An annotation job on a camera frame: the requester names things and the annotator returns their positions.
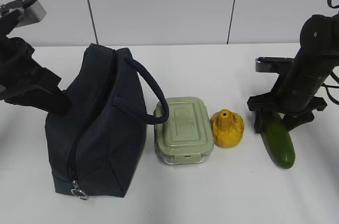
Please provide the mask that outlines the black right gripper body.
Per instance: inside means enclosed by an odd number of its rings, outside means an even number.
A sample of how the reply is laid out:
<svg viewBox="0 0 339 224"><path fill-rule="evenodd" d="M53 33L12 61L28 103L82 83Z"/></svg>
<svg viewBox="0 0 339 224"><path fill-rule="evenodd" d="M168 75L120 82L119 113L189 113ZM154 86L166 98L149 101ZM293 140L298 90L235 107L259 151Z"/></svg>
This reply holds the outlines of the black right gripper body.
<svg viewBox="0 0 339 224"><path fill-rule="evenodd" d="M289 110L283 107L273 98L271 93L265 93L257 96L249 97L247 106L250 111L263 109L264 111L273 111L277 113L286 114L292 117L300 116L313 110L323 111L327 107L327 103L322 97L313 97L310 102L298 110Z"/></svg>

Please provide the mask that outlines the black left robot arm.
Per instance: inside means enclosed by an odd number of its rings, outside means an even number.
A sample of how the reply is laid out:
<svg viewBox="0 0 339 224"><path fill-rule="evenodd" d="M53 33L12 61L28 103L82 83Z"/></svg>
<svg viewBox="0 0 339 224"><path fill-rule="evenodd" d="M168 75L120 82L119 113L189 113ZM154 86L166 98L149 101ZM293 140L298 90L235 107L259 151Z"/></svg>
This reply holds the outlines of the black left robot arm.
<svg viewBox="0 0 339 224"><path fill-rule="evenodd" d="M7 37L20 16L14 10L1 18L1 100L65 115L72 103L58 87L61 78L32 58L35 49L26 41Z"/></svg>

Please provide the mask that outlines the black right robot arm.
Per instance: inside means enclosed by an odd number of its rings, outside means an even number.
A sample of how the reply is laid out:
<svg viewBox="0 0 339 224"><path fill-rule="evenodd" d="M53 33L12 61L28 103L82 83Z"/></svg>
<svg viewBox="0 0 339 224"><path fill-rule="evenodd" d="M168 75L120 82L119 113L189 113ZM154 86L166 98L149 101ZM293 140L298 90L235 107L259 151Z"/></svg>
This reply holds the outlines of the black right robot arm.
<svg viewBox="0 0 339 224"><path fill-rule="evenodd" d="M328 76L338 66L338 15L313 15L300 32L300 48L294 58L258 57L255 70L260 73L277 73L272 89L251 96L247 101L255 112L254 129L264 132L275 113L284 115L282 123L291 131L312 122L313 110L323 111L325 100L316 97Z"/></svg>

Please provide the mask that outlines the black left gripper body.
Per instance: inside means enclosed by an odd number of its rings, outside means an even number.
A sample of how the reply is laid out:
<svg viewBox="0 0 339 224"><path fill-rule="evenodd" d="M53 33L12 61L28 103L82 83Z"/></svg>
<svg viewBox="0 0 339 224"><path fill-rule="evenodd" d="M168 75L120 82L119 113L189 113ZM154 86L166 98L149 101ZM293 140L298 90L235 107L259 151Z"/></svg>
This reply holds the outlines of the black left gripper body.
<svg viewBox="0 0 339 224"><path fill-rule="evenodd" d="M1 37L1 100L33 89L52 93L61 78L37 63L34 48L21 38Z"/></svg>

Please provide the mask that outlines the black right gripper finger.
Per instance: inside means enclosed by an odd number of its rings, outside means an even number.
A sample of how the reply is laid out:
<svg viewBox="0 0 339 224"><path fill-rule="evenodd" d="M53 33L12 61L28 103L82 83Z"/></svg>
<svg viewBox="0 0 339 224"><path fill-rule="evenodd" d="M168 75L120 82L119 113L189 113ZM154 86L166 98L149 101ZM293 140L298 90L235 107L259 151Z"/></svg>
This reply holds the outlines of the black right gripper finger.
<svg viewBox="0 0 339 224"><path fill-rule="evenodd" d="M298 116L285 115L283 117L283 125L288 131L295 129L298 126L301 126L305 123L310 123L314 120L313 114L302 114Z"/></svg>
<svg viewBox="0 0 339 224"><path fill-rule="evenodd" d="M254 129L256 133L264 132L273 121L273 112L270 110L256 109Z"/></svg>

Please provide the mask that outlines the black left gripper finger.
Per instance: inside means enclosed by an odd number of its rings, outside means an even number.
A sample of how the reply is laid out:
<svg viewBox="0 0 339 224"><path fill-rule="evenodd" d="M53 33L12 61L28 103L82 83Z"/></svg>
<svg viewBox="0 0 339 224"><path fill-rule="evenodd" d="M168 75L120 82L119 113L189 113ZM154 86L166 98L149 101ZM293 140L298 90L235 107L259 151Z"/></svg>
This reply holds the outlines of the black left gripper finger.
<svg viewBox="0 0 339 224"><path fill-rule="evenodd" d="M48 93L41 89L6 98L5 102L13 105L31 106L54 114L66 115L72 107L71 100L58 87Z"/></svg>

